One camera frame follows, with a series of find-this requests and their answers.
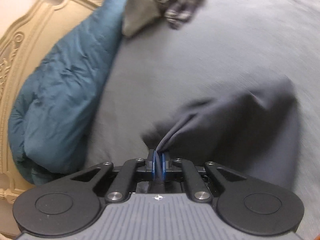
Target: headboard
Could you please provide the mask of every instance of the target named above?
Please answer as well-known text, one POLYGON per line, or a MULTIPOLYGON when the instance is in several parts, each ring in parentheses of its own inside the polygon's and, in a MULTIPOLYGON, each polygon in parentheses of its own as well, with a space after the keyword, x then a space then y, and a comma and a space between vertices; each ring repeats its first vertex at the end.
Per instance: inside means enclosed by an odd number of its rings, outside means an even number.
POLYGON ((33 187, 18 172, 8 142, 8 118, 25 79, 52 46, 87 18, 103 0, 63 0, 53 6, 37 0, 0 39, 0 173, 9 178, 9 188, 0 188, 0 198, 9 203, 33 187))

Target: bed frame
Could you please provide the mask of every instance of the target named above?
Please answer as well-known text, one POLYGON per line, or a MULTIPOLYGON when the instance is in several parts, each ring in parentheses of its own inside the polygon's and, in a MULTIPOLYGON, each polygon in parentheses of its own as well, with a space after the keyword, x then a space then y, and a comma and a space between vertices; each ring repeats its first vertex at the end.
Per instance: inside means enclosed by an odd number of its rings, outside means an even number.
POLYGON ((87 18, 103 0, 63 0, 53 6, 37 0, 0 39, 0 173, 9 178, 9 188, 0 188, 0 198, 9 203, 33 187, 18 172, 8 142, 8 119, 25 79, 52 46, 87 18))

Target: dark gray cloth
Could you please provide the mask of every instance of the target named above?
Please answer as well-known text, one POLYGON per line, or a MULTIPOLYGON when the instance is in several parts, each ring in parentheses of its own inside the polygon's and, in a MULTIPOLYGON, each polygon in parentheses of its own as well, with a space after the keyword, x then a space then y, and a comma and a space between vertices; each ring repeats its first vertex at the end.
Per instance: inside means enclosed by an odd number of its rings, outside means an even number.
POLYGON ((142 138, 172 158, 214 161, 291 189, 299 152, 294 89, 282 79, 194 101, 142 138))

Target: ribbed gray surface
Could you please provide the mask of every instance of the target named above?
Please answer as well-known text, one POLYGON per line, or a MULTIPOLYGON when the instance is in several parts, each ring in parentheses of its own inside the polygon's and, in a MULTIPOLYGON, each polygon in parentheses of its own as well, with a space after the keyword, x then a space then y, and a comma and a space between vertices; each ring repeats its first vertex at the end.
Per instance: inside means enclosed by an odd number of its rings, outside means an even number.
MULTIPOLYGON (((192 202, 185 194, 132 194, 121 204, 108 205, 91 227, 64 240, 301 240, 289 233, 257 237, 224 223, 209 204, 192 202)), ((19 240, 40 239, 22 234, 19 240)))

